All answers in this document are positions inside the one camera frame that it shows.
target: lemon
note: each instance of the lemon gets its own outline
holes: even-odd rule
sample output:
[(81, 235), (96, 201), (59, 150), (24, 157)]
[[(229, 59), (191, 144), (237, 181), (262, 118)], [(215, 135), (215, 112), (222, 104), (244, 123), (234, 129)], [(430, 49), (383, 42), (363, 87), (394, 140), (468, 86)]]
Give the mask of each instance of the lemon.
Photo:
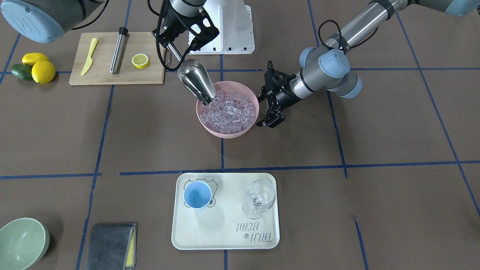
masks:
[(132, 64), (138, 68), (146, 68), (150, 64), (150, 60), (148, 59), (148, 56), (143, 53), (135, 54), (132, 58)]
[(22, 63), (33, 67), (33, 65), (35, 65), (35, 63), (40, 60), (49, 61), (48, 57), (45, 54), (39, 52), (31, 52), (24, 55), (24, 57), (22, 58)]
[(32, 68), (32, 78), (38, 84), (49, 83), (55, 77), (55, 66), (47, 60), (40, 60)]

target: avocado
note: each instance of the avocado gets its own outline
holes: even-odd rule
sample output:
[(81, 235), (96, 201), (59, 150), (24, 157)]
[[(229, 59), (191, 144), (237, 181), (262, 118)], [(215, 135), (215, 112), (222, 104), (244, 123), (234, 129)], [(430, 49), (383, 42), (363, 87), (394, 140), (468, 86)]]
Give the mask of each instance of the avocado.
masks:
[(11, 73), (24, 81), (31, 81), (32, 78), (32, 67), (24, 64), (13, 64), (10, 67)]

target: lemon slice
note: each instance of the lemon slice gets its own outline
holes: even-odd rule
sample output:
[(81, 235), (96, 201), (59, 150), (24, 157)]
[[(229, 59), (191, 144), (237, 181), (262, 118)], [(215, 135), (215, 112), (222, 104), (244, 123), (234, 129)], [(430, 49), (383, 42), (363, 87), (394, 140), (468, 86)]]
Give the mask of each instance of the lemon slice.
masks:
[(138, 68), (146, 68), (150, 64), (148, 56), (144, 53), (135, 54), (132, 58), (132, 64)]

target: blue tape line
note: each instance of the blue tape line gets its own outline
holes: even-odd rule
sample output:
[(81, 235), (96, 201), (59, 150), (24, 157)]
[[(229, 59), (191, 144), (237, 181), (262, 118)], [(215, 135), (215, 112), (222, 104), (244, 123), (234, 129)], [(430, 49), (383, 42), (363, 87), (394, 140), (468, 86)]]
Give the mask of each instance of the blue tape line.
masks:
[(220, 54), (220, 81), (223, 82), (223, 54)]
[[(422, 70), (480, 70), (480, 67), (459, 67), (459, 68), (421, 68)], [(352, 71), (373, 71), (373, 70), (418, 70), (418, 68), (351, 68)], [(208, 72), (220, 72), (220, 69), (207, 69)], [(223, 72), (263, 72), (263, 69), (224, 69)], [(59, 74), (71, 74), (71, 71), (57, 71)], [(9, 71), (2, 71), (0, 74), (12, 74)]]
[(355, 221), (355, 227), (357, 228), (357, 235), (359, 237), (359, 242), (360, 242), (361, 255), (363, 257), (363, 265), (365, 266), (365, 270), (368, 270), (367, 255), (365, 253), (365, 246), (363, 245), (363, 238), (361, 236), (359, 223), (357, 221), (357, 218), (354, 215), (350, 215), (350, 217), (353, 218), (353, 220)]
[(451, 165), (457, 164), (456, 161), (438, 161), (438, 162), (406, 162), (406, 163), (378, 163), (378, 164), (347, 164), (347, 168), (372, 168), (372, 167), (402, 167), (402, 166), (429, 166), (429, 165)]
[(85, 223), (84, 223), (82, 240), (80, 242), (80, 249), (78, 251), (77, 267), (75, 268), (76, 270), (80, 269), (80, 263), (82, 262), (82, 255), (84, 253), (85, 238), (86, 238), (86, 235), (87, 235), (88, 222), (90, 221), (90, 213), (92, 211), (92, 203), (93, 203), (94, 190), (95, 190), (95, 186), (96, 186), (96, 179), (99, 175), (98, 174), (98, 168), (100, 166), (100, 160), (102, 158), (102, 150), (103, 150), (103, 143), (105, 141), (105, 134), (107, 133), (108, 111), (110, 110), (110, 106), (112, 104), (112, 97), (113, 97), (114, 89), (115, 89), (115, 85), (112, 85), (112, 87), (110, 89), (110, 97), (108, 98), (108, 105), (107, 105), (107, 111), (105, 113), (105, 120), (103, 122), (102, 138), (100, 139), (100, 147), (98, 148), (98, 157), (97, 157), (96, 165), (95, 165), (95, 175), (94, 175), (93, 180), (92, 180), (92, 188), (90, 190), (90, 199), (89, 199), (89, 202), (88, 202), (88, 214), (87, 214), (87, 218), (85, 219)]
[(263, 69), (207, 69), (208, 72), (220, 72), (220, 76), (222, 76), (222, 73), (224, 72), (263, 72)]
[(6, 176), (0, 176), (0, 180), (7, 180), (7, 179), (38, 179), (38, 178), (64, 178), (64, 177), (89, 177), (89, 176), (95, 176), (95, 173), (6, 175)]
[(402, 20), (400, 19), (400, 16), (398, 13), (396, 13), (396, 16), (398, 18), (398, 21), (400, 22), (400, 26), (402, 27), (403, 33), (405, 35), (405, 38), (407, 39), (408, 45), (410, 46), (410, 50), (412, 51), (413, 58), (415, 59), (415, 62), (417, 63), (418, 69), (420, 71), (421, 77), (423, 79), (423, 83), (425, 84), (425, 87), (427, 88), (428, 95), (430, 96), (430, 100), (432, 101), (433, 108), (435, 109), (435, 112), (437, 113), (438, 120), (440, 121), (440, 124), (442, 125), (442, 129), (444, 130), (445, 136), (447, 138), (448, 144), (450, 146), (450, 149), (452, 150), (452, 153), (455, 157), (455, 161), (458, 165), (458, 168), (460, 169), (460, 173), (462, 174), (463, 181), (465, 182), (465, 185), (467, 186), (468, 193), (470, 194), (470, 197), (472, 199), (473, 205), (475, 206), (475, 210), (477, 211), (478, 216), (480, 217), (480, 208), (478, 206), (477, 200), (475, 199), (475, 196), (473, 195), (473, 192), (470, 188), (470, 184), (468, 183), (467, 178), (465, 177), (465, 174), (463, 173), (462, 165), (460, 161), (458, 160), (458, 156), (455, 152), (455, 149), (453, 147), (452, 141), (450, 140), (450, 136), (448, 135), (447, 129), (445, 127), (444, 121), (442, 120), (442, 117), (440, 115), (440, 112), (438, 111), (437, 104), (435, 103), (435, 99), (433, 98), (432, 92), (430, 91), (430, 87), (428, 86), (427, 79), (425, 78), (425, 75), (423, 74), (423, 70), (420, 67), (420, 62), (417, 59), (417, 55), (415, 54), (415, 51), (413, 49), (413, 46), (410, 42), (410, 39), (408, 38), (407, 32), (405, 30), (405, 27), (403, 26)]
[(335, 119), (335, 111), (333, 109), (332, 97), (330, 96), (330, 91), (327, 90), (328, 103), (330, 104), (330, 110), (332, 111), (332, 120), (333, 126), (335, 127), (336, 132), (336, 141), (338, 143), (338, 150), (340, 151), (340, 158), (342, 159), (343, 171), (345, 173), (345, 178), (348, 178), (347, 167), (345, 165), (345, 157), (343, 155), (342, 142), (340, 141), (340, 133), (338, 132), (338, 126)]
[(127, 28), (127, 25), (128, 25), (128, 17), (130, 16), (131, 5), (132, 5), (132, 0), (128, 0), (127, 15), (125, 16), (125, 24), (124, 24), (125, 28)]
[(223, 72), (262, 72), (263, 69), (224, 69)]
[[(223, 54), (220, 54), (220, 81), (223, 82)], [(225, 170), (225, 140), (222, 138), (221, 141), (221, 166), (222, 166), (222, 172)]]
[(421, 70), (480, 70), (480, 67), (460, 67), (460, 68), (420, 68)]
[[(313, 35), (315, 36), (315, 42), (317, 43), (317, 47), (318, 47), (320, 46), (320, 43), (318, 42), (317, 31), (316, 31), (317, 27), (315, 26), (315, 20), (313, 19), (312, 5), (310, 4), (310, 0), (307, 0), (307, 3), (308, 3), (308, 10), (310, 12), (310, 20), (312, 21)], [(338, 150), (340, 151), (340, 158), (342, 159), (343, 171), (345, 173), (345, 178), (348, 178), (347, 167), (345, 166), (345, 157), (343, 155), (342, 142), (340, 141), (340, 133), (338, 132), (338, 126), (336, 124), (336, 119), (335, 119), (335, 111), (333, 109), (332, 98), (330, 96), (329, 91), (327, 91), (327, 96), (328, 96), (328, 103), (330, 104), (330, 110), (332, 111), (332, 120), (335, 127)]]
[(223, 269), (228, 270), (228, 250), (223, 250)]
[(125, 175), (149, 175), (149, 174), (176, 174), (187, 172), (222, 172), (222, 169), (204, 169), (204, 170), (180, 170), (180, 171), (150, 171), (150, 172), (121, 172), (120, 176)]
[(307, 3), (308, 3), (308, 10), (310, 11), (310, 20), (312, 21), (312, 26), (313, 26), (313, 35), (315, 36), (315, 42), (317, 43), (317, 47), (319, 47), (320, 42), (318, 41), (317, 27), (315, 26), (315, 21), (313, 19), (312, 5), (310, 4), (310, 0), (307, 0)]
[(225, 141), (224, 138), (222, 138), (222, 151), (221, 151), (221, 156), (222, 156), (222, 171), (225, 170)]
[(460, 164), (479, 164), (480, 160), (466, 160), (466, 161), (460, 161)]
[(475, 199), (475, 196), (473, 195), (472, 188), (470, 187), (470, 184), (468, 183), (468, 179), (465, 176), (465, 173), (463, 172), (462, 165), (460, 165), (460, 162), (458, 163), (458, 168), (460, 169), (460, 173), (462, 174), (463, 182), (465, 183), (465, 186), (467, 186), (468, 193), (470, 194), (470, 198), (472, 198), (473, 205), (475, 206), (475, 210), (477, 211), (478, 216), (480, 217), (480, 208), (477, 203), (477, 200)]
[(351, 68), (350, 70), (418, 70), (418, 68)]
[(12, 61), (13, 53), (15, 52), (15, 49), (17, 48), (18, 41), (20, 40), (20, 37), (22, 34), (18, 34), (17, 39), (15, 40), (15, 43), (13, 44), (12, 50), (10, 51), (10, 56), (8, 56), (7, 63), (5, 65), (5, 68), (3, 69), (3, 74), (0, 77), (0, 85), (3, 82), (3, 78), (5, 77), (5, 73), (7, 72), (8, 66), (10, 65), (10, 61)]
[[(480, 160), (460, 161), (464, 164), (480, 164)], [(205, 170), (177, 170), (177, 171), (146, 171), (146, 172), (121, 172), (120, 175), (144, 175), (144, 174), (174, 174), (186, 172), (252, 172), (252, 171), (287, 171), (287, 170), (318, 170), (318, 169), (343, 169), (347, 168), (372, 168), (372, 167), (402, 167), (402, 166), (434, 166), (454, 165), (456, 161), (432, 161), (432, 162), (405, 162), (405, 163), (374, 163), (374, 164), (345, 164), (344, 165), (319, 165), (319, 166), (289, 166), (289, 167), (254, 167), (254, 168), (229, 168), (229, 169), (205, 169)]]
[(230, 168), (206, 170), (178, 170), (178, 171), (150, 171), (150, 172), (121, 172), (120, 175), (145, 175), (145, 174), (174, 174), (186, 172), (252, 172), (252, 171), (286, 171), (286, 170), (313, 170), (313, 169), (341, 169), (343, 165), (325, 166), (291, 166), (291, 167), (257, 167), (257, 168)]

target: plastic knife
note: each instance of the plastic knife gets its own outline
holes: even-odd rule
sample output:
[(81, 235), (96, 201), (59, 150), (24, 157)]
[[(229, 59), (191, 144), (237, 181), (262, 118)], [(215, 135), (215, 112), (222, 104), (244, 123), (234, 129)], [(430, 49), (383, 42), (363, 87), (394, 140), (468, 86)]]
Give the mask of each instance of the plastic knife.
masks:
[(95, 51), (97, 44), (98, 44), (98, 38), (94, 37), (90, 42), (90, 50), (88, 50), (87, 60), (85, 61), (84, 69), (82, 69), (82, 72), (80, 73), (81, 76), (85, 75), (88, 69), (92, 66), (92, 63), (93, 63), (92, 54)]

